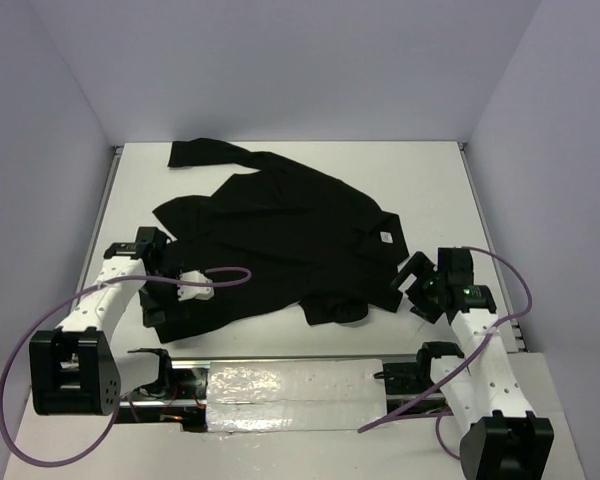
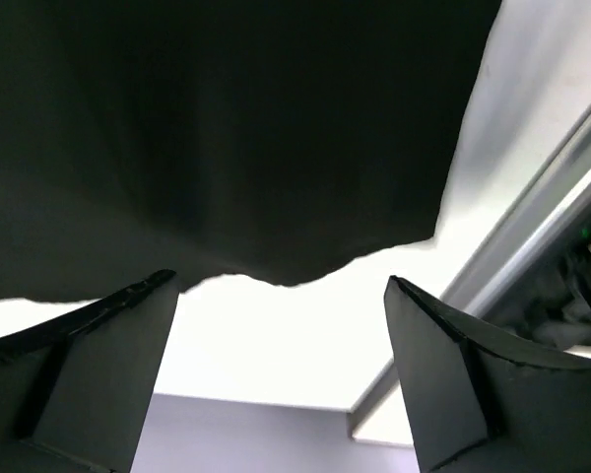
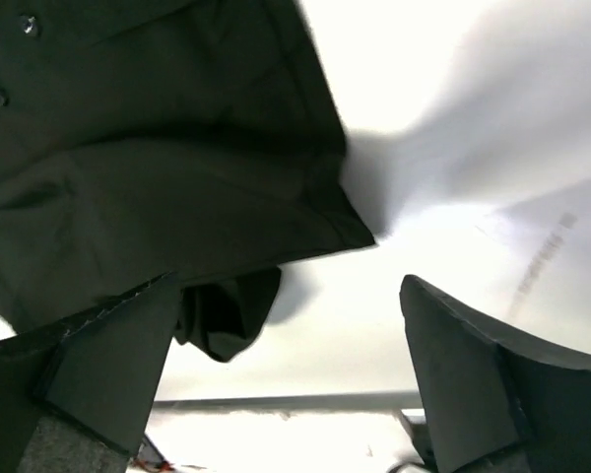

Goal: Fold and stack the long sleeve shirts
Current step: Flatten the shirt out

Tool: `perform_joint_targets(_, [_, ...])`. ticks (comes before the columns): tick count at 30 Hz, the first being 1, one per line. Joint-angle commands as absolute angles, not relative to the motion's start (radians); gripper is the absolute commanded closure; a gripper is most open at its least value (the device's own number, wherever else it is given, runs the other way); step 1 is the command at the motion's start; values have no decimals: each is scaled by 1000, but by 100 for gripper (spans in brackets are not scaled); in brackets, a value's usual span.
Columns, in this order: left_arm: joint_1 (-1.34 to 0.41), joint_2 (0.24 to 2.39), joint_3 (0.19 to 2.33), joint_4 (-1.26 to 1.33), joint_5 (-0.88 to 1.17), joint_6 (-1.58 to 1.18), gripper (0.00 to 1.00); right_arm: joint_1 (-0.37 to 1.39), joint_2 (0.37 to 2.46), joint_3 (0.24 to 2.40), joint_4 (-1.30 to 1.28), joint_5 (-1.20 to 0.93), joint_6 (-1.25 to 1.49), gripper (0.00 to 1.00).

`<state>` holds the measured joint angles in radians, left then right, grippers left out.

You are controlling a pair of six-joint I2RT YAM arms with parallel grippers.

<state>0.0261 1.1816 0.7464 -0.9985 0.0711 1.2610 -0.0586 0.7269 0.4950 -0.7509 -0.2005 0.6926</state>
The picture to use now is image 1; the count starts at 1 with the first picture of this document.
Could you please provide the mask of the black long sleeve shirt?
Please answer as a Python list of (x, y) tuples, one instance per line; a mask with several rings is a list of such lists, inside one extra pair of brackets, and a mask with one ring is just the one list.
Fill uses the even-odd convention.
[(365, 193), (272, 152), (213, 139), (172, 145), (173, 168), (236, 164), (243, 172), (213, 194), (174, 198), (154, 210), (172, 235), (163, 264), (219, 284), (208, 300), (164, 311), (163, 343), (296, 304), (312, 326), (396, 312), (393, 286), (409, 252), (398, 215)]

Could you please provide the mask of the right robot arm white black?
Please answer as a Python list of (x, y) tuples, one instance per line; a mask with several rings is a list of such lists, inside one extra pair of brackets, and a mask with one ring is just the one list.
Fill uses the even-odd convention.
[(554, 440), (521, 390), (500, 334), (490, 289), (474, 280), (473, 247), (441, 248), (437, 261), (415, 253), (393, 281), (414, 279), (405, 294), (411, 311), (436, 323), (445, 319), (455, 338), (422, 344), (413, 364), (387, 364), (377, 373), (390, 394), (416, 392), (416, 407), (444, 396), (462, 433), (459, 461), (467, 479), (539, 479)]

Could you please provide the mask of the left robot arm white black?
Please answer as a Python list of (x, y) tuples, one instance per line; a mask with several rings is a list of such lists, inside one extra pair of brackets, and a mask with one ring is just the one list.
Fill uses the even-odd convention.
[(114, 331), (133, 298), (142, 323), (165, 322), (178, 303), (175, 269), (162, 265), (168, 236), (141, 227), (132, 242), (114, 243), (92, 293), (52, 330), (29, 342), (33, 405), (39, 415), (109, 415), (119, 399), (138, 388), (164, 398), (175, 388), (172, 361), (162, 348), (138, 348), (120, 357), (110, 348)]

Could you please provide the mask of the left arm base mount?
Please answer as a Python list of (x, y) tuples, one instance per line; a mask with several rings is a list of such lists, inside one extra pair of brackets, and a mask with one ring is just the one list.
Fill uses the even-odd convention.
[(185, 432), (207, 431), (209, 365), (174, 361), (162, 348), (139, 348), (128, 355), (156, 361), (157, 373), (150, 371), (150, 383), (123, 397), (117, 424), (178, 424)]

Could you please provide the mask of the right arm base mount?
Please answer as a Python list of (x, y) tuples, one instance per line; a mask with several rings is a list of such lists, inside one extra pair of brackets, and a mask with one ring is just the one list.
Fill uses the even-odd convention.
[(411, 400), (433, 385), (417, 362), (383, 363), (373, 378), (384, 384), (388, 400)]

